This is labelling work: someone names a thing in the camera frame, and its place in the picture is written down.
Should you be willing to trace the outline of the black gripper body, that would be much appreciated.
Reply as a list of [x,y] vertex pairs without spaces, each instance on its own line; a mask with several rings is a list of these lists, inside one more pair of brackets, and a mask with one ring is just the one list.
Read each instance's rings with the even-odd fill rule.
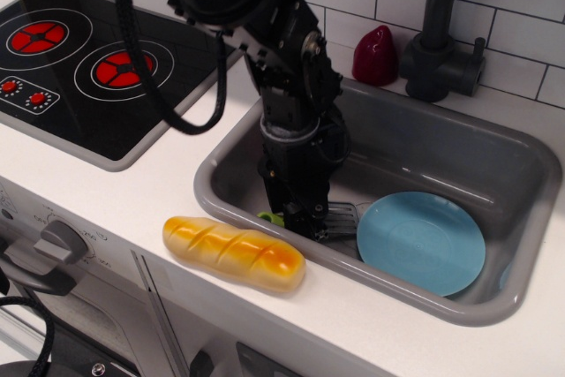
[[341,118],[321,118],[301,131],[290,131],[260,120],[263,157],[258,171],[271,210],[283,215],[283,205],[302,208],[308,217],[328,215],[329,180],[350,154],[350,134]]

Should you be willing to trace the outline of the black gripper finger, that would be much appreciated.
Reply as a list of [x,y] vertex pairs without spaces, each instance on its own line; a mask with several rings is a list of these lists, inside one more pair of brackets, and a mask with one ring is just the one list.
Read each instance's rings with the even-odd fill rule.
[[283,220],[287,230],[302,232],[304,227],[302,208],[294,202],[283,205]]
[[323,219],[308,217],[306,219],[306,234],[309,239],[321,242],[329,238],[329,230]]

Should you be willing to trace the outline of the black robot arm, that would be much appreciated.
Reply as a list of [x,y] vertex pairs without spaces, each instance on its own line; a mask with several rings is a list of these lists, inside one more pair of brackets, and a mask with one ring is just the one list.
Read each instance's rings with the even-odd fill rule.
[[190,26],[240,50],[260,94],[258,171],[284,226],[320,241],[330,233],[329,180],[350,152],[335,105],[341,76],[305,0],[169,0]]

